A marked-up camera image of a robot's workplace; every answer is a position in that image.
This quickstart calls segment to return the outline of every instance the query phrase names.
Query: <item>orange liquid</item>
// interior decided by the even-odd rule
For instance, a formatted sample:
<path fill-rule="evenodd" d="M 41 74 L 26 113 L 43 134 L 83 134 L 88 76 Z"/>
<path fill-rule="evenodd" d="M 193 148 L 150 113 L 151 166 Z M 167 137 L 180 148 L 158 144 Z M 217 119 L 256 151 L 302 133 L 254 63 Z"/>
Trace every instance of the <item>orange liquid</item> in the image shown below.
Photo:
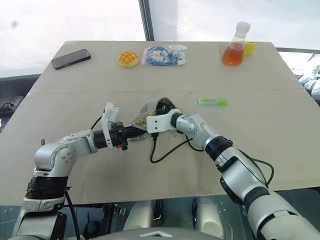
<path fill-rule="evenodd" d="M 244 59 L 244 46 L 239 42 L 232 42 L 225 50 L 222 62 L 229 66 L 238 66 Z"/>

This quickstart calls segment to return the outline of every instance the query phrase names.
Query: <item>white lid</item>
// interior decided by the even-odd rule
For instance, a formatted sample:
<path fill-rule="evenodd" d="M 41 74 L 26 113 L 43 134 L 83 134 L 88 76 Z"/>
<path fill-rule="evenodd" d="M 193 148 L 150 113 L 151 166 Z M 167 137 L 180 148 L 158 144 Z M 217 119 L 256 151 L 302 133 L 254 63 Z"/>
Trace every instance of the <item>white lid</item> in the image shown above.
<path fill-rule="evenodd" d="M 241 33 L 247 33 L 250 30 L 251 25 L 245 21 L 240 21 L 236 25 L 236 31 Z"/>

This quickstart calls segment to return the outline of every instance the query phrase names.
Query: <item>white bracket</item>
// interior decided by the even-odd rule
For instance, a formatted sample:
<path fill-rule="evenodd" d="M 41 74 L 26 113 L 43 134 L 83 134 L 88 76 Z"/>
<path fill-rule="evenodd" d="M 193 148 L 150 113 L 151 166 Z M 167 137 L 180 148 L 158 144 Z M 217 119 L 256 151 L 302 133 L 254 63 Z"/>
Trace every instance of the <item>white bracket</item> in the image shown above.
<path fill-rule="evenodd" d="M 179 109 L 172 109 L 167 114 L 158 116 L 146 117 L 146 130 L 148 133 L 159 133 L 167 130 L 175 130 L 176 128 L 171 125 L 171 118 L 173 114 L 181 113 Z"/>
<path fill-rule="evenodd" d="M 111 102 L 107 102 L 105 109 L 103 111 L 103 115 L 101 118 L 102 130 L 105 138 L 106 145 L 108 148 L 113 148 L 109 130 L 111 124 L 116 120 L 119 112 L 119 108 L 115 107 L 115 105 Z"/>

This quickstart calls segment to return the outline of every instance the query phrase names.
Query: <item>yellow object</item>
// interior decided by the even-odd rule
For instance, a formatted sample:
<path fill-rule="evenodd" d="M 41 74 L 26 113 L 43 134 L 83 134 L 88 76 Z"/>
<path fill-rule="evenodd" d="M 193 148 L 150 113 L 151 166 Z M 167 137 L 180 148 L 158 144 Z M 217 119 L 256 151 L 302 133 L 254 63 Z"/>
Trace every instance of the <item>yellow object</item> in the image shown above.
<path fill-rule="evenodd" d="M 243 54 L 246 56 L 251 56 L 254 54 L 257 44 L 255 42 L 248 42 L 244 43 L 244 52 Z"/>
<path fill-rule="evenodd" d="M 124 51 L 118 56 L 119 65 L 126 68 L 131 68 L 137 65 L 139 60 L 139 56 L 133 51 Z"/>

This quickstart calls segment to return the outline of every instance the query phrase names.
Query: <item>cardboard surface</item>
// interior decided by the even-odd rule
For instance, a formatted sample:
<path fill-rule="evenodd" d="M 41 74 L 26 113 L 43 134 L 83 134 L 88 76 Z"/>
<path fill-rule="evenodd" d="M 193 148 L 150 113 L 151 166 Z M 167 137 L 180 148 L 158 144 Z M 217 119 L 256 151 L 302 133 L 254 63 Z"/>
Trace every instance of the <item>cardboard surface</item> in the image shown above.
<path fill-rule="evenodd" d="M 185 66 L 118 68 L 114 64 L 117 55 L 112 54 L 134 50 L 132 46 L 144 49 L 149 44 L 67 42 L 61 48 L 57 55 L 86 48 L 92 55 L 91 62 L 75 64 L 64 71 L 56 71 L 49 64 L 0 134 L 1 205 L 21 204 L 42 138 L 50 143 L 68 133 L 89 129 L 107 101 L 120 108 L 117 120 L 127 126 L 140 106 L 161 96 L 170 98 L 183 113 L 201 114 L 237 148 L 273 164 L 275 176 L 270 185 L 273 190 L 319 185 L 320 129 L 308 126 L 318 125 L 320 109 L 270 43 L 258 43 L 252 56 L 255 60 L 248 58 L 239 68 L 224 66 L 216 60 L 204 67 L 196 61 L 209 60 L 205 49 L 216 49 L 217 55 L 217 49 L 226 44 L 216 42 L 183 43 L 189 46 L 192 55 Z M 98 49 L 109 51 L 99 59 L 93 57 L 99 54 Z M 229 104 L 200 106 L 198 98 L 227 98 Z M 184 137 L 174 131 L 161 133 L 155 158 L 182 141 Z M 165 160 L 152 164 L 151 148 L 149 138 L 129 143 L 127 151 L 105 148 L 79 159 L 68 180 L 73 203 L 225 193 L 219 182 L 221 174 L 205 153 L 194 152 L 184 145 Z M 268 167 L 261 169 L 268 178 Z"/>

